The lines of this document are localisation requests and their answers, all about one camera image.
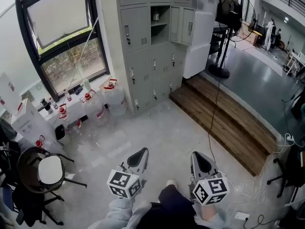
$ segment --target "window frame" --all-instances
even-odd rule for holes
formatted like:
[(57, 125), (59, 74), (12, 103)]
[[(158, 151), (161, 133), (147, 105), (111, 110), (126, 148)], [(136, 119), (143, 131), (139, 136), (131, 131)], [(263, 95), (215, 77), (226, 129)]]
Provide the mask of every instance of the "window frame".
[[(51, 49), (42, 53), (41, 55), (39, 55), (38, 49), (36, 49), (35, 41), (32, 38), (32, 29), (30, 28), (30, 25), (28, 23), (29, 15), (28, 15), (28, 11), (27, 11), (27, 8), (29, 6), (33, 5), (34, 3), (38, 2), (38, 1), (40, 1), (40, 0), (15, 0), (17, 18), (18, 18), (19, 27), (20, 27), (20, 31), (21, 31), (21, 35), (22, 35), (24, 44), (26, 46), (30, 59), (35, 67), (35, 70), (36, 70), (37, 74), (39, 75), (46, 90), (51, 95), (51, 97), (54, 99), (54, 101), (58, 102), (59, 99), (61, 97), (63, 97), (64, 94), (62, 91), (58, 93), (55, 90), (55, 88), (52, 85), (50, 79), (48, 78), (46, 72), (44, 71), (42, 65), (45, 62), (47, 62), (48, 60), (52, 59), (53, 57), (61, 54), (62, 52), (67, 51), (69, 48), (78, 46), (78, 45), (86, 42), (88, 39), (88, 36), (90, 34), (90, 31), (86, 31), (82, 34), (72, 37), (72, 38), (52, 47)], [(96, 0), (86, 0), (86, 1), (88, 4), (91, 25), (93, 26), (96, 19), (98, 18)], [(106, 53), (105, 53), (104, 45), (102, 42), (102, 34), (101, 34), (99, 21), (97, 21), (94, 31), (92, 32), (89, 40), (92, 40), (95, 38), (97, 38), (98, 45), (101, 50), (102, 62), (104, 64), (105, 69), (98, 71), (97, 73), (91, 75), (91, 77), (88, 78), (89, 82), (91, 82), (105, 74), (110, 74), (108, 62), (107, 62), (107, 58), (106, 58)], [(79, 85), (80, 85), (80, 83), (71, 85), (71, 86), (69, 86), (68, 90), (78, 87)]]

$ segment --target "shoe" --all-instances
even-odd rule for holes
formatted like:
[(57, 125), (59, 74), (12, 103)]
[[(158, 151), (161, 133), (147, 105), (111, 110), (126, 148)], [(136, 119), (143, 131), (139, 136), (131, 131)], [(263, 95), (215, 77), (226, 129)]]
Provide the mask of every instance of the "shoe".
[(169, 185), (174, 185), (175, 188), (178, 188), (177, 183), (174, 180), (168, 180), (166, 182), (166, 186), (169, 186)]

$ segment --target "power strip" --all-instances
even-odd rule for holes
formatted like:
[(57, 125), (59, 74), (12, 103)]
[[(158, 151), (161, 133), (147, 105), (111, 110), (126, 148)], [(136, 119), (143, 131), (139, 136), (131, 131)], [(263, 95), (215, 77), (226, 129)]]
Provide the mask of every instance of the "power strip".
[(245, 213), (242, 213), (242, 212), (237, 212), (235, 214), (235, 219), (247, 220), (247, 219), (249, 219), (249, 217), (250, 217), (249, 214), (245, 214)]

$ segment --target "black floor fan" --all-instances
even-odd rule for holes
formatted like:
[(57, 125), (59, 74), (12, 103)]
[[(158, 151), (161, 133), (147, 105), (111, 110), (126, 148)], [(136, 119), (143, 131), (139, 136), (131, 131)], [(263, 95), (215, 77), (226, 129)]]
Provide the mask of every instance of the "black floor fan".
[[(219, 0), (216, 21), (219, 22), (219, 24), (222, 23), (227, 25), (229, 32), (220, 66), (218, 66), (218, 60), (216, 60), (215, 64), (209, 66), (209, 71), (217, 77), (228, 78), (230, 72), (223, 68), (223, 64), (228, 51), (229, 41), (239, 42), (251, 35), (256, 22), (255, 11), (249, 0)], [(247, 22), (250, 26), (242, 26), (243, 21)], [(243, 38), (238, 41), (232, 40), (231, 37), (233, 32), (240, 30), (243, 30), (241, 33)]]

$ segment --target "white stool seat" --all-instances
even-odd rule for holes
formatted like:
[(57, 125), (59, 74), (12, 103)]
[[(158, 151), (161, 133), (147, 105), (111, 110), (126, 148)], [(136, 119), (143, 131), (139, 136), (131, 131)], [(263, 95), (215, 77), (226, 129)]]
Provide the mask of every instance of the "white stool seat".
[(38, 167), (39, 179), (44, 184), (54, 184), (62, 178), (61, 159), (58, 156), (44, 158)]

